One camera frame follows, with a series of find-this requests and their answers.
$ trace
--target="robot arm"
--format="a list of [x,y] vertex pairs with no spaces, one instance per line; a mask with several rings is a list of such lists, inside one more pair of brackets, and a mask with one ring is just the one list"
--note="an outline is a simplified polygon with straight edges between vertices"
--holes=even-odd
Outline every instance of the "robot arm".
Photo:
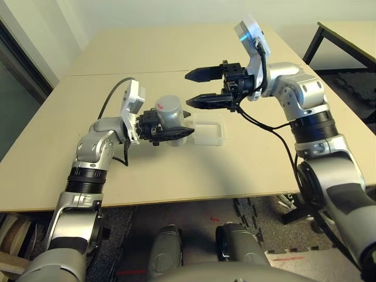
[[131,143],[139,144],[139,139],[144,139],[157,146],[161,141],[180,139],[193,132],[182,126],[163,129],[155,109],[137,117],[144,101],[145,90],[138,81],[130,80],[121,117],[97,120],[81,138],[65,191],[59,197],[49,225],[46,251],[18,281],[84,281],[86,256],[99,251],[102,241],[102,189],[115,146],[124,144],[128,165],[127,151]]
[[187,104],[242,113],[244,98],[277,98],[294,134],[296,154],[304,159],[297,168],[304,200],[316,211],[328,211],[360,269],[374,268],[376,204],[365,194],[362,173],[345,137],[337,132],[323,82],[292,63],[270,64],[260,72],[270,52],[257,23],[247,19],[235,30],[251,56],[248,67],[224,61],[191,71],[187,79],[204,82],[223,76],[224,86],[221,95],[199,95]]

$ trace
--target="red tape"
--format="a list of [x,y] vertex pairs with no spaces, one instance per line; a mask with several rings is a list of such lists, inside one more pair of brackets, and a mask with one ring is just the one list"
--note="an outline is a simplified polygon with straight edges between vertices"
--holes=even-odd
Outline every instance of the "red tape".
[[289,260],[302,260],[304,257],[286,257],[286,258],[276,258],[273,261],[289,261]]

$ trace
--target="white wall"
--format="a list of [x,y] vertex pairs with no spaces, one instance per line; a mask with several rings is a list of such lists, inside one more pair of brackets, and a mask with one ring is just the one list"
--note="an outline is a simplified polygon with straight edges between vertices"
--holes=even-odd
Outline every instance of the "white wall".
[[[251,13],[259,22],[271,25],[303,57],[317,29],[317,21],[376,20],[376,0],[4,1],[11,6],[15,17],[58,79],[80,50],[105,28],[238,22],[243,15]],[[26,2],[33,3],[35,9],[25,9]],[[41,19],[34,22],[36,16]],[[46,34],[39,34],[28,26],[40,25],[41,21]],[[311,66],[314,69],[362,67],[329,42],[323,42]]]
[[56,1],[3,0],[0,18],[52,86],[84,48]]

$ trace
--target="beige table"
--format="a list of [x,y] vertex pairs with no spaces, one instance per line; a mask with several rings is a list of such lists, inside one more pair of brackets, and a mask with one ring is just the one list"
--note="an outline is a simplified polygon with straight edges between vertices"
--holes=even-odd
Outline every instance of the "beige table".
[[[269,36],[269,44],[275,50],[275,61],[277,58],[280,61],[296,58],[291,50],[278,54],[278,47],[283,43],[277,36]],[[313,73],[308,66],[303,68]],[[134,76],[146,88],[147,99],[142,110],[152,107],[158,97],[166,94],[177,95],[184,101],[200,93],[219,92],[222,87],[220,80],[209,83],[184,80],[185,73],[65,77],[0,163],[0,210],[48,210],[55,207],[58,194],[65,188],[77,142],[96,119],[110,89],[125,76]],[[126,84],[116,91],[104,116],[119,114],[125,89]],[[338,130],[347,136],[367,183],[376,183],[375,136],[328,86],[326,89]],[[273,98],[245,102],[243,106],[266,124],[276,126],[285,122],[283,111]],[[184,109],[192,113],[208,112],[187,106]],[[209,113],[220,113],[225,120],[224,146],[197,146],[191,139],[183,147],[167,144],[153,147],[149,142],[132,146],[129,167],[116,161],[111,164],[103,205],[298,191],[287,154],[275,136],[235,113],[226,110]],[[293,149],[294,140],[289,128],[279,131]],[[121,146],[116,155],[122,156]]]
[[[78,58],[69,75],[186,71],[217,66],[222,60],[246,66],[249,56],[234,31],[236,23],[119,28],[100,33]],[[269,62],[302,60],[267,25],[260,25],[273,48]]]
[[376,22],[320,21],[303,61],[309,64],[324,38],[356,58],[371,70],[376,69]]

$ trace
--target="red mark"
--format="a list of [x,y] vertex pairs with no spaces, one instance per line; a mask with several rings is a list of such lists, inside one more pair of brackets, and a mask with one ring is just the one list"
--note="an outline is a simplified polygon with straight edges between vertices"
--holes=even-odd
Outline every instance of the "red mark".
[[143,274],[143,273],[146,273],[146,269],[118,271],[116,275],[132,275],[132,274]]
[[302,260],[304,257],[286,257],[286,258],[276,258],[273,261],[289,261],[289,260]]

